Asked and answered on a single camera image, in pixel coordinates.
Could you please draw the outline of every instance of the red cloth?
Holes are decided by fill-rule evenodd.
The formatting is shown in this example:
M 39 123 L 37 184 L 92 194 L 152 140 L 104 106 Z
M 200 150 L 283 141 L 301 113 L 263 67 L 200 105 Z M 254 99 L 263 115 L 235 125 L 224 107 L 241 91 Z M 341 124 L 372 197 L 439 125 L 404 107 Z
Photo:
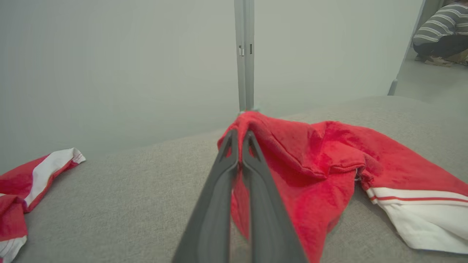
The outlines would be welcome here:
M 34 209 L 52 181 L 86 160 L 75 148 L 53 152 L 0 176 L 0 263 L 10 263 L 26 242 L 24 213 Z
M 370 199 L 385 209 L 392 221 L 393 217 L 400 216 L 395 209 L 399 211 L 408 204 L 414 205 L 411 206 L 415 208 L 414 213 L 419 213 L 417 209 L 421 203 L 433 205 L 440 202 L 444 202 L 448 209 L 458 209 L 459 206 L 463 208 L 461 212 L 467 212 L 467 184 L 372 129 L 331 121 L 317 124 L 290 122 L 256 112 L 241 114 L 229 126 L 228 130 L 231 129 L 238 131 L 239 154 L 246 132 L 254 132 L 311 263 L 319 262 L 327 232 L 337 224 L 353 195 L 356 175 Z M 249 236 L 248 200 L 248 190 L 241 176 L 237 176 L 231 214 L 245 237 Z M 399 223 L 403 219 L 395 219 L 398 231 L 413 231 L 412 228 L 405 230 L 406 225 Z M 421 237 L 417 229 L 414 231 L 408 234 Z M 438 231 L 438 228 L 434 229 L 436 235 L 444 235 L 446 229 L 440 234 Z M 411 236 L 405 241 L 414 248 L 450 250 L 444 248 L 444 244 L 439 245 L 437 236 L 429 245 L 419 241 L 413 244 Z M 454 252 L 468 250 L 463 243 Z

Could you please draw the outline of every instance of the red stripe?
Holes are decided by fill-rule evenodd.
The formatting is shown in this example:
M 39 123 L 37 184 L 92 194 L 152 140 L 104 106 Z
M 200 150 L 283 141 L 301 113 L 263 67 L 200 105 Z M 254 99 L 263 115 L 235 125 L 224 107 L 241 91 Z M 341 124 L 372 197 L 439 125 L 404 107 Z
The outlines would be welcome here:
M 457 201 L 468 203 L 468 200 L 458 199 L 458 198 L 449 198 L 449 197 L 414 197 L 414 198 L 401 198 L 401 197 L 376 197 L 373 196 L 370 200 L 401 200 L 401 201 L 429 201 L 429 200 L 439 200 L 439 201 Z

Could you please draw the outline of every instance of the white wall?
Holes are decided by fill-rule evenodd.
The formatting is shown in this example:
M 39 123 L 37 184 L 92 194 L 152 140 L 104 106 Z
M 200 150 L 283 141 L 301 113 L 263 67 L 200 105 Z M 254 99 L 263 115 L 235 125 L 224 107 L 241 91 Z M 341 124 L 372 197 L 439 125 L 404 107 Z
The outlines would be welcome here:
M 0 174 L 223 128 L 238 108 L 234 3 L 0 0 Z
M 278 117 L 386 95 L 421 4 L 255 0 L 256 104 Z

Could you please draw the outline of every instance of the black pants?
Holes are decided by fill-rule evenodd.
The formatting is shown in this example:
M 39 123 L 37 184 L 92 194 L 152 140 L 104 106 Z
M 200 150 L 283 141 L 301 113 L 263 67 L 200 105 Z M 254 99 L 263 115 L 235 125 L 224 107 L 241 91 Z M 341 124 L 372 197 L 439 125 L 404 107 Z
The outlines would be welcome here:
M 445 36 L 434 43 L 413 45 L 414 50 L 423 57 L 436 56 L 448 58 L 468 49 L 468 36 Z

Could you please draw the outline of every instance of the white fabric trim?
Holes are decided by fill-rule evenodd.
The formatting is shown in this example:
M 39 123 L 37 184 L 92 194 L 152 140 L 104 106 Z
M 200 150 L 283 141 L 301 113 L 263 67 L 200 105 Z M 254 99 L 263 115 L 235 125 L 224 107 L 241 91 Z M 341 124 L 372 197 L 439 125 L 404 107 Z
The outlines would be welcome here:
M 11 263 L 27 239 L 27 236 L 24 236 L 0 241 L 0 258 L 3 259 L 3 263 Z
M 468 203 L 464 202 L 468 201 L 467 196 L 448 191 L 387 187 L 370 188 L 366 192 L 370 198 L 376 197 L 372 203 L 387 213 L 398 234 L 411 248 L 468 254 Z M 386 197 L 399 199 L 378 199 Z M 428 199 L 404 200 L 406 198 Z
M 29 192 L 28 196 L 24 199 L 27 207 L 44 191 L 50 176 L 62 169 L 70 160 L 81 163 L 85 161 L 86 158 L 76 148 L 71 148 L 51 153 L 34 168 L 32 172 L 31 192 Z

